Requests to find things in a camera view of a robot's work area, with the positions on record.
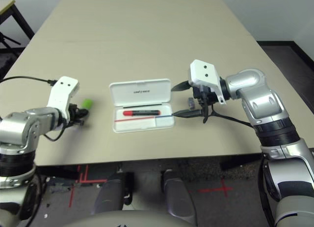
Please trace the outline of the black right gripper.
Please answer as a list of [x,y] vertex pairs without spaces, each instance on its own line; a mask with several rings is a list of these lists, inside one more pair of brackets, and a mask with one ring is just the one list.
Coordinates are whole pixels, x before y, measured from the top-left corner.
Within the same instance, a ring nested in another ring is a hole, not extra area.
[[[184,91],[191,88],[189,81],[181,82],[174,87],[172,87],[171,91]],[[212,106],[217,102],[217,96],[215,92],[211,92],[209,87],[197,88],[195,86],[193,89],[193,97],[198,100],[199,105],[201,106],[201,110],[180,110],[173,113],[173,116],[180,118],[193,118],[193,117],[204,117],[203,123],[205,124],[209,117],[209,106]]]

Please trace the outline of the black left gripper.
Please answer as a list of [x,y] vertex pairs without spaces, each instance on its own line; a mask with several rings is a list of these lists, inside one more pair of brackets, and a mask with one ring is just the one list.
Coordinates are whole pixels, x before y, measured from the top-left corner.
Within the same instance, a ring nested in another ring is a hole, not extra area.
[[80,125],[84,124],[83,118],[88,115],[89,110],[79,109],[76,104],[70,104],[68,108],[70,120],[67,126]]

